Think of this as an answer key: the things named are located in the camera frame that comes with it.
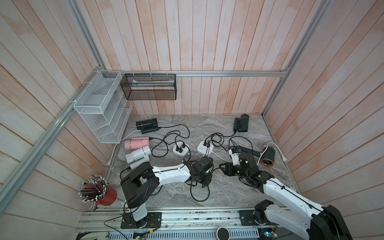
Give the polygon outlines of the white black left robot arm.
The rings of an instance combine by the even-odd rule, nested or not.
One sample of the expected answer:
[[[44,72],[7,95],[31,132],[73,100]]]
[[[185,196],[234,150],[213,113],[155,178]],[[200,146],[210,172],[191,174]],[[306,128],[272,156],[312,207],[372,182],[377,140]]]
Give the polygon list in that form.
[[[185,182],[208,186],[212,180],[213,167],[213,159],[207,156],[170,167],[156,167],[149,162],[141,163],[120,182],[134,221],[139,222],[147,216],[146,201],[157,187]]]

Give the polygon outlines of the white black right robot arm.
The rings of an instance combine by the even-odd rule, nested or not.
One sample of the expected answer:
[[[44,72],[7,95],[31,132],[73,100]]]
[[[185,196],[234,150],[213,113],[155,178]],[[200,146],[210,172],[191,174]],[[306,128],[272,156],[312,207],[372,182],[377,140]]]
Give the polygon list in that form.
[[[350,240],[352,235],[341,212],[329,205],[315,203],[284,185],[272,174],[261,171],[254,156],[230,149],[231,163],[220,165],[229,177],[237,176],[246,184],[282,203],[286,210],[274,202],[264,200],[255,206],[256,224],[280,225],[304,240]]]

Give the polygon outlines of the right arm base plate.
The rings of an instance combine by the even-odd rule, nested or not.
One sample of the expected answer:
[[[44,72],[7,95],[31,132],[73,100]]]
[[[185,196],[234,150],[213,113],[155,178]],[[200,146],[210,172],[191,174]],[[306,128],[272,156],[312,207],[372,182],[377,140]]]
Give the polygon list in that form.
[[[279,209],[279,206],[275,205],[274,202],[270,200],[263,200],[255,206],[254,210],[240,210],[240,221],[242,226],[264,226],[264,225],[273,225],[273,222],[270,222],[267,218],[265,211],[267,207],[273,206]]]

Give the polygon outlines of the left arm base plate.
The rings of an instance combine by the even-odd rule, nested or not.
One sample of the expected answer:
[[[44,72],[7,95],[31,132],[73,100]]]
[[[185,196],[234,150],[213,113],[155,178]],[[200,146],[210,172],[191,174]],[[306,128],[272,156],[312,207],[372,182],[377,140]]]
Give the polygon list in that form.
[[[162,213],[149,212],[146,217],[135,221],[132,213],[123,213],[121,229],[158,229],[161,227]]]

